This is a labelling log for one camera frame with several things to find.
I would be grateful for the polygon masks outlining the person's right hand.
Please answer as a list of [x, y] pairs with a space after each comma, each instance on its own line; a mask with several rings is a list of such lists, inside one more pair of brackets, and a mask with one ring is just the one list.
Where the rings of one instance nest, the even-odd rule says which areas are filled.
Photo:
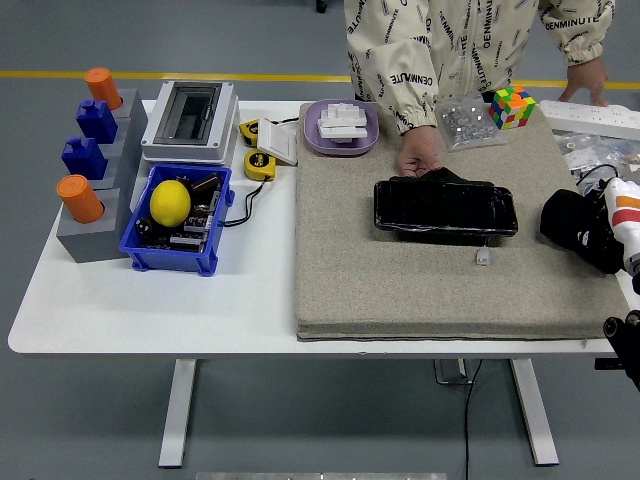
[[434, 126], [420, 126], [402, 135], [396, 165], [403, 177], [420, 178], [429, 172], [440, 170], [440, 142]]

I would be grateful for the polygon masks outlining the person's left hand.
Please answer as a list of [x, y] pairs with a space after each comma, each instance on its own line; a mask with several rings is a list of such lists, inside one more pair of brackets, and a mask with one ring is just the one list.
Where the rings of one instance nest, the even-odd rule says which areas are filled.
[[585, 89], [589, 92], [591, 105], [607, 107], [609, 102], [604, 98], [604, 90], [608, 78], [608, 70], [600, 57], [568, 66], [567, 84], [558, 100], [569, 102], [580, 89]]

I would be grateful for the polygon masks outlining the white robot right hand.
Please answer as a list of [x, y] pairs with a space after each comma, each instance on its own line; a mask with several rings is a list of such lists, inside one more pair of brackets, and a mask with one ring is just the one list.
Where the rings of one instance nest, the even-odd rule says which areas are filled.
[[605, 273], [638, 274], [639, 186], [610, 178], [582, 200], [582, 216], [570, 235], [578, 254]]

